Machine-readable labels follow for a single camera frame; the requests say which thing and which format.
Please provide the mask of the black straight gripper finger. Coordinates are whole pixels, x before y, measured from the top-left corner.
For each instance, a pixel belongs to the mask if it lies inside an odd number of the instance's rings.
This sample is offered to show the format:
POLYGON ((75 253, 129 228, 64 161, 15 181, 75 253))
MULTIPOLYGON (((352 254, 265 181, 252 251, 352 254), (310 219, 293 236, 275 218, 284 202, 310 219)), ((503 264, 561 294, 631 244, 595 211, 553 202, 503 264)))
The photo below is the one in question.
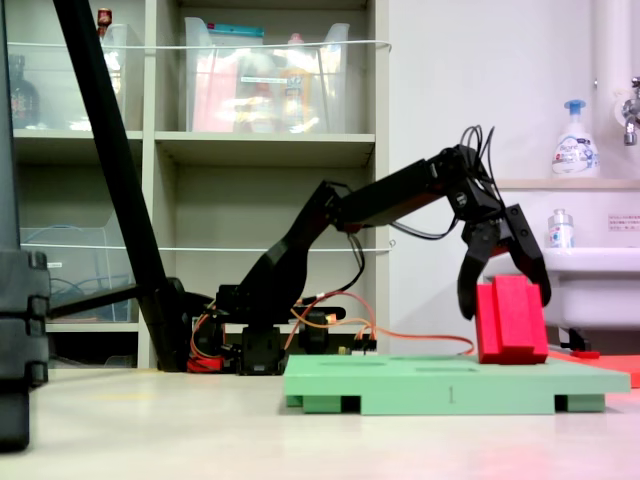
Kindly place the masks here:
POLYGON ((544 256, 519 204, 506 208, 504 223, 507 250, 514 265, 539 287, 542 305, 547 306, 551 300, 551 283, 544 256))

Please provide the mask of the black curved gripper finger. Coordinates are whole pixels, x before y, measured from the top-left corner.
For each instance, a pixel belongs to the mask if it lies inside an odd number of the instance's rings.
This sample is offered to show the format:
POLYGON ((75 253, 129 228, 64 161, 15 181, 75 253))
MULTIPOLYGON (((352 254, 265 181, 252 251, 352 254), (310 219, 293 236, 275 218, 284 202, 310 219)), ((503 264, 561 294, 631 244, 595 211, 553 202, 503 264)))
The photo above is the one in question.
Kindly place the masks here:
POLYGON ((471 320, 476 312, 476 285, 500 240, 500 227, 495 222, 467 224, 462 240, 467 251, 457 280, 457 294, 463 317, 471 320))

